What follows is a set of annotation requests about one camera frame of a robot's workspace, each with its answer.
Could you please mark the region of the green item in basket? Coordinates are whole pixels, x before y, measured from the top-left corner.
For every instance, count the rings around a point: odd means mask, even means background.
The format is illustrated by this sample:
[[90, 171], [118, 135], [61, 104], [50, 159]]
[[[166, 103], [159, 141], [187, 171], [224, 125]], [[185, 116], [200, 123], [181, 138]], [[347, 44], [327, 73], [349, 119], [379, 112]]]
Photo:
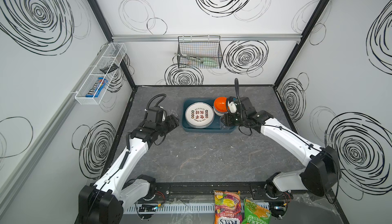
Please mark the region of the green item in basket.
[[211, 57], [203, 57], [201, 58], [203, 65], [205, 65], [207, 68], [217, 68], [219, 67], [219, 60], [216, 60], [215, 58]]

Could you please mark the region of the metal tongs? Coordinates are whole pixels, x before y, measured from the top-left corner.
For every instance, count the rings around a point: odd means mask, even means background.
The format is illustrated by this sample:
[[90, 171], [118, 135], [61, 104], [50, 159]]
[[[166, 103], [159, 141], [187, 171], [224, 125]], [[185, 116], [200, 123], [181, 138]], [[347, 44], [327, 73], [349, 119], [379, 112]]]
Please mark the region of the metal tongs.
[[189, 56], [189, 55], [187, 55], [187, 54], [178, 54], [178, 53], [174, 53], [177, 57], [180, 57], [180, 58], [185, 58], [185, 59], [187, 59], [187, 60], [190, 60], [190, 61], [193, 61], [193, 62], [196, 62], [196, 63], [204, 63], [204, 61], [202, 60], [202, 59], [200, 59], [200, 58], [197, 58], [197, 57], [194, 57], [194, 56]]

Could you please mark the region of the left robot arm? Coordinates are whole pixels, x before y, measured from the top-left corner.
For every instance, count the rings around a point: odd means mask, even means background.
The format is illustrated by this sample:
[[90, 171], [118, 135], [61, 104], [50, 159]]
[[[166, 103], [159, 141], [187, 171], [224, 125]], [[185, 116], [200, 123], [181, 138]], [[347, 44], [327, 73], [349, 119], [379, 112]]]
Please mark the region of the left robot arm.
[[145, 112], [143, 121], [128, 134], [126, 147], [115, 163], [94, 185], [80, 191], [76, 223], [118, 224], [124, 211], [139, 199], [154, 197], [154, 178], [141, 175], [130, 185], [126, 185], [127, 179], [156, 140], [179, 126], [179, 119], [160, 106]]

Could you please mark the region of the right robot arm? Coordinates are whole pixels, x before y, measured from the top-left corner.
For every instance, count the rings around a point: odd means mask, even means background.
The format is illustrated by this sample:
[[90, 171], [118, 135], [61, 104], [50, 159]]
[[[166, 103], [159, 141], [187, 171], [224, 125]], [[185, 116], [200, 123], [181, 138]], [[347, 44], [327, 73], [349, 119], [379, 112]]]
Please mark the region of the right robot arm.
[[301, 137], [280, 123], [270, 113], [256, 111], [248, 97], [229, 97], [227, 114], [222, 118], [227, 127], [245, 127], [269, 137], [294, 155], [305, 167], [289, 173], [277, 172], [265, 182], [265, 192], [277, 199], [289, 191], [309, 191], [323, 197], [341, 178], [338, 154], [330, 146], [322, 147]]

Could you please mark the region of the blue candy packet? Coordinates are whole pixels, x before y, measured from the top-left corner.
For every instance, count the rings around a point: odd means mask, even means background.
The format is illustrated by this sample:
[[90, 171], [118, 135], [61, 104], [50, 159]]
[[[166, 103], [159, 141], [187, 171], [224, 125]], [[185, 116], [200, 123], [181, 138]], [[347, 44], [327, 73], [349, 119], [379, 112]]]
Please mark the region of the blue candy packet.
[[105, 78], [97, 78], [92, 88], [85, 95], [86, 98], [96, 98], [100, 95], [102, 89], [106, 86], [107, 80]]

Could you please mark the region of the pink fruit candy bag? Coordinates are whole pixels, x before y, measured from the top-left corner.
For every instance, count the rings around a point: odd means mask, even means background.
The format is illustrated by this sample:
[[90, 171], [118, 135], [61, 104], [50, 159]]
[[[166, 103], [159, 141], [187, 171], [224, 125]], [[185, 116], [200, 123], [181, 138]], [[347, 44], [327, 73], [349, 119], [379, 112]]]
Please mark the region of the pink fruit candy bag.
[[214, 223], [215, 224], [241, 224], [242, 202], [241, 192], [214, 191]]

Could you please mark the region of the white plate red characters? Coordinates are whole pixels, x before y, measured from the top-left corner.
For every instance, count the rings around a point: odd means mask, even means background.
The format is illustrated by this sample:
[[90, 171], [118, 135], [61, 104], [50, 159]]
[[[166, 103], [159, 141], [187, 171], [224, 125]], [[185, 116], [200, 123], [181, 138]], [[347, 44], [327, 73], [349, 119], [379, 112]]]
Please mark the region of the white plate red characters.
[[193, 103], [185, 111], [185, 120], [196, 129], [205, 129], [214, 121], [215, 113], [207, 103]]

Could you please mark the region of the blue bowl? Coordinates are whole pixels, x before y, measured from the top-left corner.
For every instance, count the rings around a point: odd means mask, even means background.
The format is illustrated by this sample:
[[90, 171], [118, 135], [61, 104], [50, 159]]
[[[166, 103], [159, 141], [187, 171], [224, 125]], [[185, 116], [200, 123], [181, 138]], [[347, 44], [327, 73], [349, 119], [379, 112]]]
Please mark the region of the blue bowl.
[[216, 115], [218, 115], [218, 116], [224, 116], [224, 115], [227, 114], [227, 112], [220, 112], [220, 111], [217, 111], [217, 110], [214, 110], [214, 113], [215, 113]]

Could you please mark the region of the orange bowl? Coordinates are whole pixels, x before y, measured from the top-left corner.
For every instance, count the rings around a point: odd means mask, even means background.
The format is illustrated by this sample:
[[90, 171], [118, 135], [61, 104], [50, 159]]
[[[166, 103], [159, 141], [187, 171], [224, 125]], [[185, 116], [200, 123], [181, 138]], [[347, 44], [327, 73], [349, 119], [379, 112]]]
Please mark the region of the orange bowl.
[[228, 112], [227, 106], [226, 106], [226, 101], [227, 101], [227, 98], [223, 97], [223, 96], [216, 98], [213, 103], [214, 109], [219, 113]]

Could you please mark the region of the teal plastic bin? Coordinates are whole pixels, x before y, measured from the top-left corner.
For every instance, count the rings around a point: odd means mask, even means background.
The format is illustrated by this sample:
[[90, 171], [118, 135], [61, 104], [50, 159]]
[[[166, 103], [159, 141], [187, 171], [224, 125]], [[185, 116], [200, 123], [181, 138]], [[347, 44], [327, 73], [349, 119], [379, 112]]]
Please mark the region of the teal plastic bin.
[[203, 129], [196, 129], [190, 126], [190, 124], [186, 121], [185, 118], [185, 112], [187, 108], [192, 105], [193, 103], [196, 102], [202, 102], [210, 105], [213, 107], [213, 98], [188, 98], [183, 102], [183, 111], [182, 111], [182, 119], [181, 119], [181, 125], [182, 128], [184, 129], [185, 132], [189, 133], [218, 133], [218, 134], [225, 134], [225, 133], [231, 133], [236, 129], [236, 126], [233, 127], [226, 127], [223, 125], [220, 121], [220, 116], [215, 115], [214, 120], [211, 125], [209, 125], [206, 128]]

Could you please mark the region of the green snack bag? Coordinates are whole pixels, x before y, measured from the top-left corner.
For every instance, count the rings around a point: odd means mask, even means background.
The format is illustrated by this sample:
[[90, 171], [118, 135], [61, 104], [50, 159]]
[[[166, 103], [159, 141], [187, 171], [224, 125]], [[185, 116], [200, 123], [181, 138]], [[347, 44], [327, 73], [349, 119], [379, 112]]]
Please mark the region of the green snack bag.
[[269, 224], [271, 212], [253, 201], [244, 199], [244, 219], [242, 224]]

